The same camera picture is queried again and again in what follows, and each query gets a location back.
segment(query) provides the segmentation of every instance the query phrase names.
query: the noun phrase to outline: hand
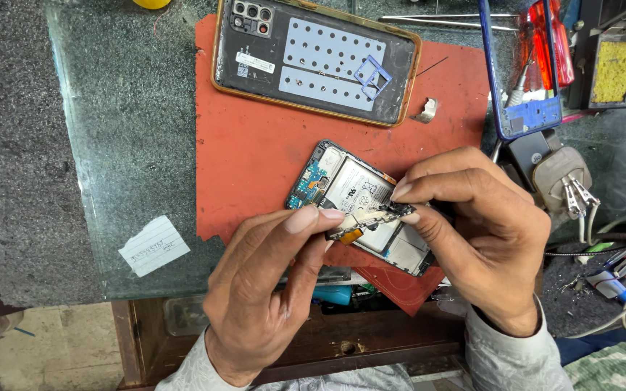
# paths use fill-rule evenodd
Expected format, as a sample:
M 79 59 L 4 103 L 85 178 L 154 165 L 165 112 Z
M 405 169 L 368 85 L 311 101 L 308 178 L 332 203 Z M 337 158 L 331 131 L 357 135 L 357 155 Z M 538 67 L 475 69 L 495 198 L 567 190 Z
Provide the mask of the hand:
M 248 218 L 209 277 L 204 312 L 212 323 L 206 353 L 224 381 L 247 386 L 272 364 L 308 318 L 323 254 L 332 242 L 320 232 L 344 213 L 307 206 Z M 273 290 L 289 262 L 283 291 Z
M 453 286 L 504 333 L 533 335 L 535 275 L 550 218 L 480 150 L 461 147 L 413 165 L 392 200 L 419 203 L 402 218 L 436 255 Z M 429 200 L 454 202 L 456 228 Z

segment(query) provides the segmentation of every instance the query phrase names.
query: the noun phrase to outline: qr code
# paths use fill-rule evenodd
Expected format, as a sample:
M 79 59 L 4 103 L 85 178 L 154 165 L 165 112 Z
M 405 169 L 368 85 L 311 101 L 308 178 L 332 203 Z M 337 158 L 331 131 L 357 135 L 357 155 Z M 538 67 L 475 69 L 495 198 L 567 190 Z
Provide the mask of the qr code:
M 238 67 L 238 75 L 248 77 L 248 67 Z

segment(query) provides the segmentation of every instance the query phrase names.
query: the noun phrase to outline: blue phone frame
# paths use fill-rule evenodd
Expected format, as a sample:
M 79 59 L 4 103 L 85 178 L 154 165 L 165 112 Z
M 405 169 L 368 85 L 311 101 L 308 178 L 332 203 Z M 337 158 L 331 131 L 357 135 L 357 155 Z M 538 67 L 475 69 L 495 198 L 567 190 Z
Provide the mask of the blue phone frame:
M 550 19 L 550 0 L 543 0 L 545 27 L 547 28 L 547 47 L 550 51 L 550 76 L 554 96 L 545 100 L 531 101 L 504 108 L 501 104 L 501 84 L 497 79 L 498 64 L 492 56 L 492 19 L 488 0 L 478 0 L 482 24 L 482 41 L 487 60 L 487 75 L 492 93 L 492 109 L 497 137 L 501 140 L 515 140 L 518 137 L 556 127 L 562 123 L 562 108 L 559 96 L 556 56 Z

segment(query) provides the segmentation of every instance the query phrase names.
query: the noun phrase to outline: gray granite countertop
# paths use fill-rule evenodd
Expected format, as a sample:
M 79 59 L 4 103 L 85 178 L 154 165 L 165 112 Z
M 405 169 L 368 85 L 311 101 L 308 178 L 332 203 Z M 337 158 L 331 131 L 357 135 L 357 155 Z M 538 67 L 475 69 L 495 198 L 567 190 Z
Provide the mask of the gray granite countertop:
M 324 3 L 349 6 L 346 0 Z M 500 2 L 493 11 L 518 4 Z M 435 7 L 401 0 L 359 5 L 358 13 L 369 17 L 433 13 Z M 441 1 L 439 13 L 469 7 Z M 92 303 L 138 292 L 170 294 L 171 287 L 180 287 L 177 294 L 204 289 L 223 244 L 195 235 L 194 24 L 215 9 L 214 1 L 198 0 L 173 0 L 156 11 L 129 0 L 0 1 L 5 302 Z M 424 39 L 481 47 L 479 32 L 413 29 Z M 558 134 L 587 158 L 593 191 L 604 200 L 599 221 L 626 214 L 626 111 L 562 125 Z M 487 131 L 485 145 L 491 144 Z M 98 274 L 120 268 L 117 249 L 161 214 L 183 234 L 189 256 L 141 282 L 129 268 Z M 596 292 L 575 297 L 557 289 L 595 270 L 596 262 L 582 269 L 560 258 L 545 271 L 543 305 L 553 333 L 577 333 L 619 312 L 619 304 Z

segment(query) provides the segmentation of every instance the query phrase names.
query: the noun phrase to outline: fingernail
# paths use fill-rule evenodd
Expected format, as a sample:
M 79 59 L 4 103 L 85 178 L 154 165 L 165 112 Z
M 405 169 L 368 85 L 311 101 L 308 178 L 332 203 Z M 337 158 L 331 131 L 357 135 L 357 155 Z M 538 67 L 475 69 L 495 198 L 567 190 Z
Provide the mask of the fingernail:
M 298 234 L 307 226 L 310 226 L 316 218 L 318 218 L 318 208 L 313 205 L 308 205 L 307 207 L 297 210 L 291 217 L 286 219 L 286 221 L 284 221 L 284 228 L 286 228 L 290 234 Z
M 320 213 L 331 220 L 343 220 L 344 212 L 337 209 L 320 209 Z
M 405 185 L 405 183 L 407 183 L 407 177 L 402 177 L 401 180 L 398 181 L 398 183 L 395 185 L 395 188 L 399 188 Z
M 400 221 L 402 221 L 405 224 L 409 224 L 409 225 L 413 226 L 414 224 L 419 223 L 420 218 L 421 217 L 419 216 L 419 214 L 412 213 L 412 214 L 409 214 L 407 216 L 400 217 Z
M 391 201 L 395 201 L 398 198 L 404 196 L 408 191 L 410 191 L 410 189 L 412 189 L 412 184 L 404 184 L 402 187 L 400 186 L 396 186 L 395 190 L 393 191 L 393 194 L 390 196 L 390 200 Z

